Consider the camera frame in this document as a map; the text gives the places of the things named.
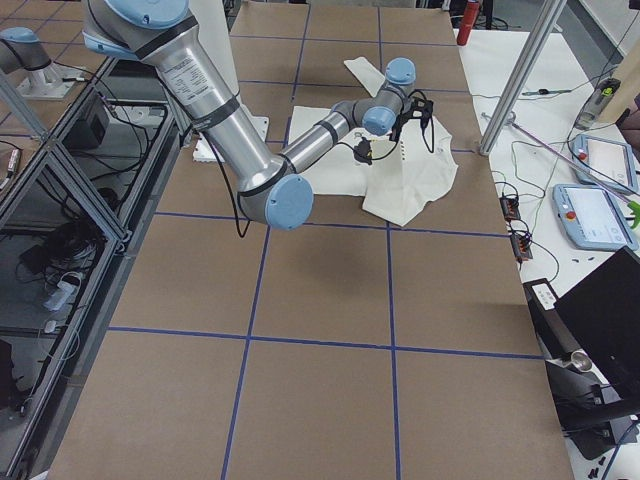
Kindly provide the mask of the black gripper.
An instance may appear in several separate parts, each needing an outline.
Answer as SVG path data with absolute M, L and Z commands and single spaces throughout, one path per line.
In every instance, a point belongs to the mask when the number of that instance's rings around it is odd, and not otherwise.
M 389 140 L 390 141 L 399 141 L 400 140 L 404 125 L 410 119 L 411 119 L 411 112 L 410 111 L 401 113 L 396 117 L 395 123 L 392 126 L 391 131 L 389 133 Z

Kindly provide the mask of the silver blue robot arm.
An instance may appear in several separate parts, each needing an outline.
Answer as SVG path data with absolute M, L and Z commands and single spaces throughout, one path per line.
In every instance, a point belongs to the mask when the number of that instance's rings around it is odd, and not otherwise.
M 389 62 L 378 93 L 342 101 L 279 154 L 266 146 L 240 98 L 201 45 L 186 1 L 86 1 L 88 49 L 155 68 L 194 129 L 237 177 L 237 206 L 250 220 L 292 230 L 306 222 L 314 194 L 302 172 L 356 128 L 382 136 L 408 118 L 416 70 L 407 58 Z
M 52 63 L 38 36 L 27 27 L 10 27 L 1 31 L 1 70 L 39 71 Z

